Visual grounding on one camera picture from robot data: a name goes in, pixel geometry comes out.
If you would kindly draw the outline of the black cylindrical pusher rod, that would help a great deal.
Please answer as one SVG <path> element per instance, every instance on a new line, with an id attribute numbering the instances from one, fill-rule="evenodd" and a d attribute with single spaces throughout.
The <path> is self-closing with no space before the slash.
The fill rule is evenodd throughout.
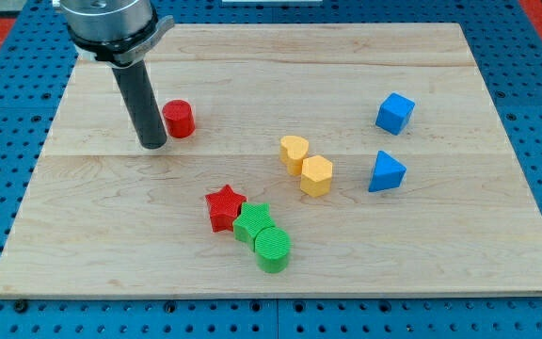
<path id="1" fill-rule="evenodd" d="M 145 62 L 139 61 L 127 68 L 113 68 L 112 72 L 140 145 L 145 149 L 164 146 L 167 133 Z"/>

